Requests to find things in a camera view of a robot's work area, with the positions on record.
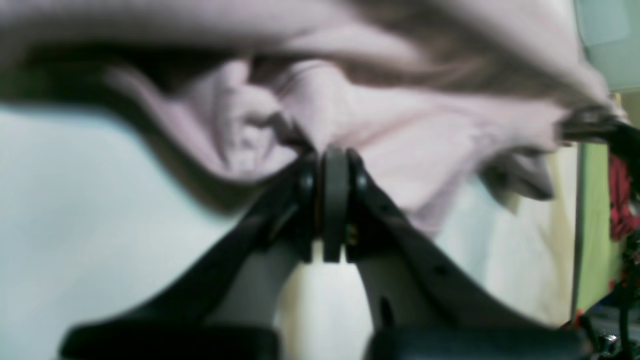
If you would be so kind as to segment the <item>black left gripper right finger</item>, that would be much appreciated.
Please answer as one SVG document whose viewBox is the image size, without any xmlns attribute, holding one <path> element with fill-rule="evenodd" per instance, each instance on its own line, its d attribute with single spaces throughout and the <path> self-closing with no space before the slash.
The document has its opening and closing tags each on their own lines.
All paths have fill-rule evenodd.
<svg viewBox="0 0 640 360">
<path fill-rule="evenodd" d="M 334 253 L 358 269 L 374 324 L 366 360 L 588 360 L 580 330 L 512 310 L 416 230 L 353 149 L 334 150 Z"/>
</svg>

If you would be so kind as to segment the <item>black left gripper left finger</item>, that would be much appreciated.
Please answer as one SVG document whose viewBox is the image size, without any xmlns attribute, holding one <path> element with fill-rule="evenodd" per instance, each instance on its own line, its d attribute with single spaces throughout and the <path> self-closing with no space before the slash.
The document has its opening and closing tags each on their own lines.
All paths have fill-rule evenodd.
<svg viewBox="0 0 640 360">
<path fill-rule="evenodd" d="M 335 151 L 309 153 L 286 169 L 240 222 L 178 280 L 131 310 L 79 325 L 62 341 L 64 360 L 279 360 L 272 326 L 293 269 L 335 260 L 323 223 Z"/>
</svg>

